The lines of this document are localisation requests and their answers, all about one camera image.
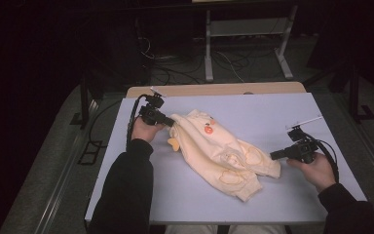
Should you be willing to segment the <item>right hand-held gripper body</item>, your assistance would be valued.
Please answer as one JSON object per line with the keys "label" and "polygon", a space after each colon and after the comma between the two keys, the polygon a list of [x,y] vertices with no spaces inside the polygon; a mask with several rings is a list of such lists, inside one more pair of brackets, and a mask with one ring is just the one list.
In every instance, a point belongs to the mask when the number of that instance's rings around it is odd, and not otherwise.
{"label": "right hand-held gripper body", "polygon": [[314,161],[314,154],[319,149],[319,142],[314,137],[305,133],[301,126],[314,122],[317,118],[297,123],[288,128],[288,136],[293,144],[286,147],[284,152],[287,158],[295,159],[305,164],[311,164]]}

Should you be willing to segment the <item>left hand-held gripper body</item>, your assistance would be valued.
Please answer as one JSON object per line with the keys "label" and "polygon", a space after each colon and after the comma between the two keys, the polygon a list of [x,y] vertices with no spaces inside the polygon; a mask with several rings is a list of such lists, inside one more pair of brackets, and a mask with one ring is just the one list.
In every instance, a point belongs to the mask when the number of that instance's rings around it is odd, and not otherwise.
{"label": "left hand-held gripper body", "polygon": [[160,111],[160,108],[165,103],[162,99],[163,95],[154,87],[151,87],[150,91],[153,95],[144,95],[146,104],[140,108],[139,115],[147,125],[164,124],[167,116]]}

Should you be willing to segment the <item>cream pants with orange print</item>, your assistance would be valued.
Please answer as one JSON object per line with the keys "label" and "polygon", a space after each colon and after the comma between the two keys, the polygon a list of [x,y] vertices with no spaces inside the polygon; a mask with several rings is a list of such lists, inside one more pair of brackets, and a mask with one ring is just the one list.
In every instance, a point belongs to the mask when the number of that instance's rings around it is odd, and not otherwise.
{"label": "cream pants with orange print", "polygon": [[246,202],[262,189],[258,178],[281,176],[281,164],[260,148],[236,138],[197,109],[172,114],[168,144],[215,189]]}

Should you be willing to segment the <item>person's left hand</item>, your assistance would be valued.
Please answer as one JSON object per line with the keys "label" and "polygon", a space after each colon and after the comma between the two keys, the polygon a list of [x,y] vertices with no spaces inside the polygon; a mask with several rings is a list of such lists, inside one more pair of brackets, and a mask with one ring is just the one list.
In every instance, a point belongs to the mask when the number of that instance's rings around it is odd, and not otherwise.
{"label": "person's left hand", "polygon": [[142,139],[146,142],[151,142],[156,133],[162,130],[164,127],[165,126],[163,124],[157,124],[154,126],[147,125],[140,117],[137,117],[133,122],[131,139]]}

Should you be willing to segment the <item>person's right hand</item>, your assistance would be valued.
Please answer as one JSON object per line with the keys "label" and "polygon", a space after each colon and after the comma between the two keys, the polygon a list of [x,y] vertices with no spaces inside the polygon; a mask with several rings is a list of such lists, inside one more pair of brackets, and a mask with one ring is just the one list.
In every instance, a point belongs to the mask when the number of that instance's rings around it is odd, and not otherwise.
{"label": "person's right hand", "polygon": [[301,171],[304,178],[316,188],[318,193],[336,183],[331,165],[321,153],[315,153],[314,161],[310,164],[295,159],[287,159],[286,163]]}

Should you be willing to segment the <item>black metal stand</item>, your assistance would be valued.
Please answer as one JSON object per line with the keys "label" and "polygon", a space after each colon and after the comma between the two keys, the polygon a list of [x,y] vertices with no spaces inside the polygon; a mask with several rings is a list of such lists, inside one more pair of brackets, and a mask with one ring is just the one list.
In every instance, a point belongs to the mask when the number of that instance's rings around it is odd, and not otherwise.
{"label": "black metal stand", "polygon": [[90,120],[90,98],[101,99],[103,95],[100,84],[92,75],[84,74],[80,80],[81,111],[75,113],[70,124],[84,129]]}
{"label": "black metal stand", "polygon": [[359,105],[359,76],[353,64],[350,65],[350,94],[349,94],[349,113],[354,121],[360,124],[365,120],[374,120],[374,113],[367,105]]}

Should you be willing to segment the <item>white metal stand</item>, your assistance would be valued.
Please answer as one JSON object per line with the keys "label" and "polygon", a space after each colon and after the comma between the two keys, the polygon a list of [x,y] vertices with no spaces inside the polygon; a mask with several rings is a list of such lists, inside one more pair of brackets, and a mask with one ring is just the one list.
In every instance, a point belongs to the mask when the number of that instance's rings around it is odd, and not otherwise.
{"label": "white metal stand", "polygon": [[213,69],[211,57],[211,39],[228,36],[280,35],[280,45],[274,49],[274,54],[285,79],[291,80],[293,74],[285,58],[285,49],[291,29],[297,14],[298,6],[290,8],[287,17],[259,19],[222,19],[213,20],[211,10],[206,11],[206,80],[212,82]]}

